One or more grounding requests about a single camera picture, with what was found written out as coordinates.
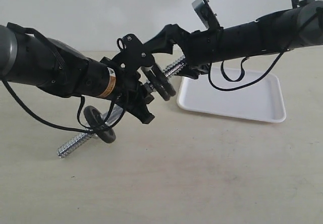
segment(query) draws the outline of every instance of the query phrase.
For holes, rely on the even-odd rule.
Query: black strap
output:
[[[238,78],[238,79],[236,79],[236,80],[232,80],[232,79],[230,79],[230,78],[228,77],[228,75],[226,74],[226,72],[225,72],[225,70],[224,70],[224,62],[225,62],[225,61],[223,61],[223,62],[222,62],[222,64],[221,64],[221,73],[222,73],[223,77],[224,77],[227,81],[229,81],[229,82],[240,82],[241,80],[243,80],[243,78],[244,78],[244,76],[245,76],[245,74],[246,74],[246,72],[245,72],[245,70],[244,70],[244,68],[243,68],[243,63],[244,63],[245,61],[247,61],[248,59],[249,59],[249,57],[246,57],[246,58],[244,58],[244,59],[241,61],[241,64],[240,64],[240,67],[241,67],[241,74],[240,74],[239,78]]]
[[[50,40],[48,40],[47,37],[42,35],[40,32],[38,32],[34,28],[25,28],[25,27],[22,27],[22,26],[19,26],[17,24],[13,24],[10,22],[7,24],[7,27],[13,31],[16,31],[17,33],[20,33],[20,34],[32,34],[35,36],[36,39],[38,39],[45,46],[47,46],[48,49],[55,56],[59,66],[60,66],[59,69],[62,70],[62,72],[64,73],[63,84],[66,84],[68,82],[68,68],[66,66],[66,63],[65,63],[64,59],[62,58],[62,56],[60,55],[60,53],[57,51],[56,46]]]

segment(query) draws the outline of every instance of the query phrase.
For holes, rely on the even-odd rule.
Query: white foam tray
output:
[[[212,81],[220,88],[234,88],[263,74],[246,70],[241,82],[228,82],[219,68],[213,67],[211,73]],[[237,79],[240,70],[226,68],[226,73],[230,78]],[[280,82],[274,74],[267,75],[255,85],[232,92],[214,89],[207,75],[200,76],[198,80],[183,77],[177,104],[184,110],[260,122],[281,123],[286,119]]]

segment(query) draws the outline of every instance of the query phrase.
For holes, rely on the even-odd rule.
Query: table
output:
[[[156,60],[165,67],[180,55]],[[275,67],[287,110],[281,124],[189,113],[156,94],[151,124],[126,114],[114,144],[92,139],[65,159],[56,150],[75,133],[36,122],[0,86],[0,223],[321,223],[322,58],[322,47],[300,49]],[[273,59],[245,66],[265,70]],[[178,90],[181,78],[171,82]],[[41,117],[78,126],[79,99],[12,86]]]

